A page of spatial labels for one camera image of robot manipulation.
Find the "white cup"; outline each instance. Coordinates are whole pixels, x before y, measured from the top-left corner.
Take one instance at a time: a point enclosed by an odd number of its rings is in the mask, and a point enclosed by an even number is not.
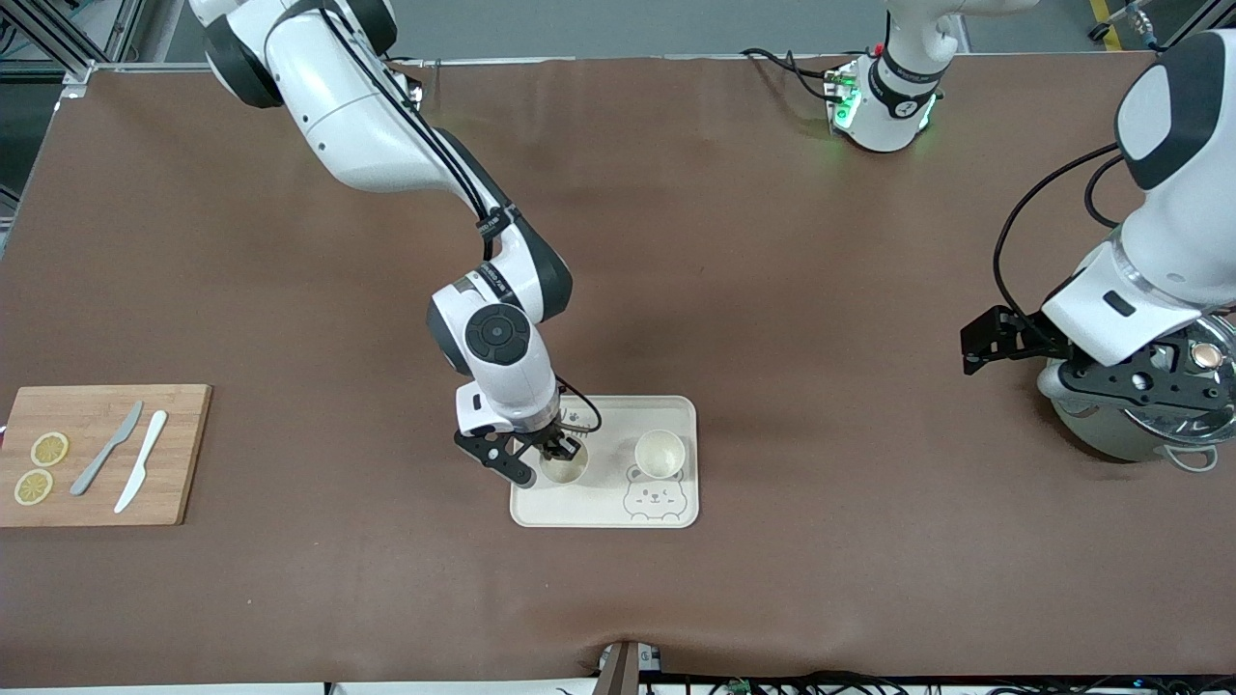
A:
[[[541,456],[541,474],[559,485],[570,485],[583,475],[583,469],[588,467],[588,450],[580,444],[580,450],[570,461],[546,459]]]
[[[645,432],[635,444],[635,465],[648,477],[665,480],[682,470],[687,448],[682,439],[664,429]]]

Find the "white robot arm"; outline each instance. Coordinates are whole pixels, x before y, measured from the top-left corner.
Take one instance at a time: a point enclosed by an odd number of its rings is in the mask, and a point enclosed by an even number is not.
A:
[[[957,53],[949,15],[1000,16],[1038,0],[884,0],[889,32],[883,51],[826,75],[838,132],[874,152],[901,150],[927,126],[936,88]]]
[[[963,329],[964,369],[1046,356],[1038,390],[1096,448],[1141,460],[1128,441],[1149,432],[1214,456],[1236,437],[1236,331],[1216,315],[1236,303],[1236,30],[1161,54],[1115,121],[1145,203],[1041,313],[994,307]]]
[[[1236,32],[1204,32],[1128,89],[1116,140],[1146,202],[1044,305],[1103,365],[1236,302]]]
[[[519,460],[529,446],[574,458],[580,445],[559,422],[559,381],[535,328],[566,308],[571,273],[467,148],[424,121],[419,85],[378,58],[396,36],[386,0],[192,1],[220,82],[252,106],[286,105],[340,182],[445,189],[470,205],[485,260],[435,292],[426,318],[451,367],[473,380],[456,392],[456,444],[520,486],[534,481]]]

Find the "white knife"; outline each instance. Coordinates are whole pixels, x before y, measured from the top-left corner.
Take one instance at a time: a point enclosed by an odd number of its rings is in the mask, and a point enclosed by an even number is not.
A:
[[[166,422],[167,411],[154,411],[154,414],[151,416],[151,424],[146,428],[146,439],[142,441],[142,450],[137,454],[137,463],[133,464],[133,472],[129,474],[129,482],[125,484],[125,491],[120,493],[120,500],[116,501],[116,508],[112,512],[117,514],[124,512],[125,507],[133,501],[137,491],[141,490],[142,482],[146,481],[146,459],[150,458],[151,449],[154,448],[154,441],[163,432]]]

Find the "table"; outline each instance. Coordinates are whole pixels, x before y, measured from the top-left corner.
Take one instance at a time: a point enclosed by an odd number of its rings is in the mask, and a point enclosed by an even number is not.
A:
[[[571,265],[555,367],[698,408],[702,512],[666,532],[519,528],[454,448],[423,317],[478,262],[457,199],[345,188],[209,74],[95,74],[0,262],[0,401],[215,392],[184,526],[0,533],[0,685],[554,678],[619,638],[724,674],[1236,670],[1234,451],[1106,463],[1037,365],[960,369],[1009,209],[1112,139],[1147,62],[958,58],[887,156],[768,64],[426,75]],[[1026,304],[1101,237],[1086,176],[1014,231]],[[1114,172],[1098,202],[1138,194]]]

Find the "tray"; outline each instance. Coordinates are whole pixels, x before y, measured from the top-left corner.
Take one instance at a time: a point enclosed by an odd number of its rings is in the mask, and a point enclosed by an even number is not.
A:
[[[528,488],[510,487],[510,518],[525,527],[686,528],[700,516],[696,409],[682,396],[590,396],[604,419],[599,432],[577,435],[588,453],[583,474],[561,485],[540,469],[540,455],[524,454],[536,470]],[[562,417],[586,427],[592,411],[562,397]],[[635,443],[650,429],[682,438],[687,460],[672,479],[654,480],[635,466]]]

